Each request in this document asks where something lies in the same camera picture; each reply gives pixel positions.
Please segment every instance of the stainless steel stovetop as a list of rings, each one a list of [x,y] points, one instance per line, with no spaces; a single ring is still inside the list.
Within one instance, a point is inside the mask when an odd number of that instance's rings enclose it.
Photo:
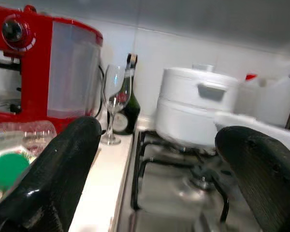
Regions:
[[[117,232],[259,232],[228,164],[154,131],[134,143]]]

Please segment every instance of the wine bottle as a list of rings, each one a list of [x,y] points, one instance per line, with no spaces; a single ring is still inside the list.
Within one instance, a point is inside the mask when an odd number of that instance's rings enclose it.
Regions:
[[[137,63],[137,54],[128,54],[127,67],[125,75],[131,75],[131,97],[125,108],[115,114],[113,122],[113,131],[115,134],[128,135],[135,130],[135,124],[140,113],[141,107],[133,92],[133,81],[135,66]],[[107,113],[107,122],[110,121],[110,115]]]

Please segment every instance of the mixer knob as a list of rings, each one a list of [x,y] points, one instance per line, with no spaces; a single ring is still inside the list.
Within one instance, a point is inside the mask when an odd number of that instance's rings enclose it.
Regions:
[[[2,34],[8,42],[18,42],[24,37],[24,30],[20,23],[9,20],[3,23]]]

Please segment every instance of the white steamer pot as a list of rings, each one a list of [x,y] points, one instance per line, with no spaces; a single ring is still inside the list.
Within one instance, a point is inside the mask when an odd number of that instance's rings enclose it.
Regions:
[[[184,146],[215,147],[215,112],[232,112],[237,90],[238,81],[229,76],[165,69],[157,104],[157,133]]]

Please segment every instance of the wine glass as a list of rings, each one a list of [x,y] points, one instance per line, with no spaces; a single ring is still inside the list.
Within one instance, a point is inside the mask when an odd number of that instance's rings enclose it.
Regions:
[[[110,113],[110,122],[106,133],[100,142],[107,145],[116,145],[121,140],[113,134],[114,115],[122,110],[131,96],[131,75],[125,74],[125,67],[109,65],[102,83],[101,97],[107,111]]]

